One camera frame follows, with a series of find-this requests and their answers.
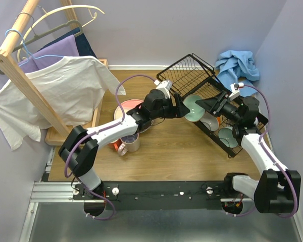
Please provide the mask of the green beige bowl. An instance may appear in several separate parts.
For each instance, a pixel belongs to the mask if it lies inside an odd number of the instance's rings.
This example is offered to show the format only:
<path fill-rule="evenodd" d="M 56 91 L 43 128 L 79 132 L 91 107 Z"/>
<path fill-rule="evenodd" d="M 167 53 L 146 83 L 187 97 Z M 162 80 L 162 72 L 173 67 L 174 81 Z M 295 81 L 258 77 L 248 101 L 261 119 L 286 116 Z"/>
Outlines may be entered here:
<path fill-rule="evenodd" d="M 196 94 L 191 94 L 184 99 L 183 104 L 190 110 L 190 112 L 184 116 L 188 121 L 194 123 L 203 117 L 205 110 L 196 104 L 196 101 L 202 99 L 201 96 Z"/>

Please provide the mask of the white orange bowl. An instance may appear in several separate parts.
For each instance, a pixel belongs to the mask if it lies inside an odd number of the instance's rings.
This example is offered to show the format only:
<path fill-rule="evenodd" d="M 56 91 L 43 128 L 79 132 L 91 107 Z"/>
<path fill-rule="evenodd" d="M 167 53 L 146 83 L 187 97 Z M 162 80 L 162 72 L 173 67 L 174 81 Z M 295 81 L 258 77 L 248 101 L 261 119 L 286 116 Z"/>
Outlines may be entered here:
<path fill-rule="evenodd" d="M 219 121 L 216 117 L 206 112 L 200 119 L 201 123 L 204 124 L 210 131 L 214 132 L 219 128 Z"/>

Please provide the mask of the pink white plate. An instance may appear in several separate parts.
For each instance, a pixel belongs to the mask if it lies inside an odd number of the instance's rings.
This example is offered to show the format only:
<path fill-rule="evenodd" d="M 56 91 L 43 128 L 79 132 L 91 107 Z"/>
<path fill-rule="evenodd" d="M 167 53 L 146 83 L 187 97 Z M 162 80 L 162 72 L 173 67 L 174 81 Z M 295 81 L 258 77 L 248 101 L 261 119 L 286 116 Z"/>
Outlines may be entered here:
<path fill-rule="evenodd" d="M 128 99 L 128 100 L 122 102 L 121 105 L 124 109 L 124 112 L 126 113 L 127 111 L 135 108 L 137 105 L 141 104 L 142 102 L 143 102 L 143 100 L 141 100 L 141 99 Z M 122 111 L 121 111 L 120 106 L 117 106 L 117 108 L 114 111 L 114 120 L 119 119 L 119 118 L 122 118 Z M 151 122 L 149 122 L 147 124 L 147 126 L 142 129 L 142 131 L 139 131 L 139 133 L 143 133 L 143 132 L 147 131 L 152 126 L 153 122 L 154 122 L 153 120 Z"/>

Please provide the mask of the pink mug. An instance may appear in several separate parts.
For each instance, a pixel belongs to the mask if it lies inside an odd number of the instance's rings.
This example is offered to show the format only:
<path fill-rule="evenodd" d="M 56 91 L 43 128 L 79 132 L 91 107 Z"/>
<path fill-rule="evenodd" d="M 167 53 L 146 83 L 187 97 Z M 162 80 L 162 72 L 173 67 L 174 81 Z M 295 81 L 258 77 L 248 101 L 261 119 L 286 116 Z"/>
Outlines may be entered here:
<path fill-rule="evenodd" d="M 124 156 L 127 152 L 136 152 L 140 147 L 139 134 L 124 136 L 120 141 L 121 144 L 118 148 L 120 156 Z"/>

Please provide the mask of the orange mug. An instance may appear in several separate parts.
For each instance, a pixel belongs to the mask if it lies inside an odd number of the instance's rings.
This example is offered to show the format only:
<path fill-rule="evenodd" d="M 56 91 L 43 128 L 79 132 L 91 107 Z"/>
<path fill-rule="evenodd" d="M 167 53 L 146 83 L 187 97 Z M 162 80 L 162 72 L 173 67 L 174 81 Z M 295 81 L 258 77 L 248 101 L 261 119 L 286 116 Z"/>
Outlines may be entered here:
<path fill-rule="evenodd" d="M 121 141 L 121 140 L 116 140 L 116 141 L 114 141 L 114 142 L 111 142 L 111 143 L 109 144 L 109 146 L 110 146 L 112 149 L 114 149 L 115 151 L 118 151 L 118 149 L 119 149 L 119 147 L 121 146 L 121 144 L 122 144 L 122 141 Z"/>

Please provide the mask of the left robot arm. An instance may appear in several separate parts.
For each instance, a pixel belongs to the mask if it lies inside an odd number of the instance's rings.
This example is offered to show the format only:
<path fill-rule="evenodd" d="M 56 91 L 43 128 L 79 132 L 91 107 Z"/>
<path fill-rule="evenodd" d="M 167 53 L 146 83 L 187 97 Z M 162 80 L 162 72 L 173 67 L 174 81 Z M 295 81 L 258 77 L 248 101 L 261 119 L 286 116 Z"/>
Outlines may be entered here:
<path fill-rule="evenodd" d="M 97 199 L 102 193 L 102 181 L 93 169 L 98 150 L 119 138 L 141 132 L 154 119 L 184 117 L 190 110 L 179 94 L 174 93 L 174 98 L 176 105 L 161 90 L 153 89 L 142 103 L 127 111 L 122 118 L 91 130 L 82 126 L 71 130 L 58 154 L 66 169 L 83 183 L 89 198 Z"/>

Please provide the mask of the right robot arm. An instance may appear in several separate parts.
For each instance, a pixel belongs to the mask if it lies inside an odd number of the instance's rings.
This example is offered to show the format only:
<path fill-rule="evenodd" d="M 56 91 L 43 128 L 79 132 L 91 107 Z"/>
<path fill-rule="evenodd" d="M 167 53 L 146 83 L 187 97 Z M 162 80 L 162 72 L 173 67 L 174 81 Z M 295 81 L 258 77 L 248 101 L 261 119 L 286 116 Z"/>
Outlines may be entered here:
<path fill-rule="evenodd" d="M 198 100 L 196 104 L 210 114 L 225 116 L 231 122 L 234 139 L 248 153 L 261 174 L 259 181 L 235 175 L 223 183 L 223 194 L 232 198 L 241 192 L 254 201 L 260 213 L 275 213 L 284 218 L 293 216 L 298 211 L 301 176 L 283 165 L 265 143 L 255 124 L 260 114 L 260 102 L 247 96 L 236 107 L 222 92 L 215 97 Z"/>

